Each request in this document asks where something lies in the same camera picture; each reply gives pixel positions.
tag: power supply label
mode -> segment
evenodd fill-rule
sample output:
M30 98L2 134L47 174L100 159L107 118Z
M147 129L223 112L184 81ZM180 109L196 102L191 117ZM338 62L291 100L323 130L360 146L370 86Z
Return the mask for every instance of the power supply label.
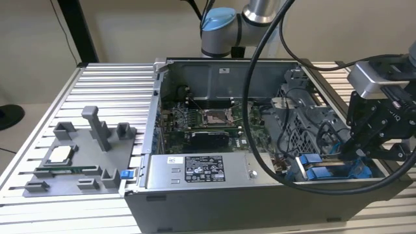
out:
M184 157L184 167L184 179L188 183L226 181L223 156Z

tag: sticker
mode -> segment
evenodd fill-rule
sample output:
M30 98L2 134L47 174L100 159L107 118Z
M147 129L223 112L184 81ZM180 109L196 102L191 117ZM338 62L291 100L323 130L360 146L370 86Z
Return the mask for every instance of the sticker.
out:
M230 73L230 68L220 68L220 74Z
M192 156L184 158L184 179L188 183L226 181L223 156Z
M183 164L183 157L168 157L168 164Z

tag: aluminum extrusion table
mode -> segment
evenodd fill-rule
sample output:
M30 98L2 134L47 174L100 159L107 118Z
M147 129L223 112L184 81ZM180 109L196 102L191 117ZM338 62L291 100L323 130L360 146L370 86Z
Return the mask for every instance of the aluminum extrusion table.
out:
M334 62L314 63L332 67ZM352 86L348 69L322 72L343 100L350 101ZM32 134L0 176L0 233L140 233L130 208L119 194L23 197L23 186L31 180L54 141L52 129L60 121L87 128L80 117L86 105L100 108L99 116L108 126L130 122L138 128L130 167L140 165L140 154L154 88L152 64L90 64L78 68L54 101ZM416 168L410 171L416 180ZM323 223L218 233L416 233L416 183L390 201L372 203L348 222Z

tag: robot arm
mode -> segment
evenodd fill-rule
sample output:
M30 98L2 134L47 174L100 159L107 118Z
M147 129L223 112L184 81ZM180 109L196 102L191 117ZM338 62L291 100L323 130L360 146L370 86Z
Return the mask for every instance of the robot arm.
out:
M411 155L407 144L390 150L382 144L391 139L408 139L416 133L416 42L410 54L358 62L348 80L356 91L351 94L347 125L351 138L343 146L340 159L359 156L406 161Z
M214 8L202 22L204 56L222 58L230 55L234 46L256 46L276 16L278 3L278 0L251 0L242 14L232 8Z

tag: blue latch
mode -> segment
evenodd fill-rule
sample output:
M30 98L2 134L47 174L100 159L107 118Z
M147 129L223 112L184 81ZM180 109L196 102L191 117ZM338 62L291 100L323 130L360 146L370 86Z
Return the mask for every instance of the blue latch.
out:
M308 163L323 162L323 159L320 158L319 154L302 154L299 159L303 165Z
M124 170L120 174L120 179L134 179L135 178L135 171Z
M312 167L307 170L307 176L310 180L331 178L332 174L330 173L327 167Z

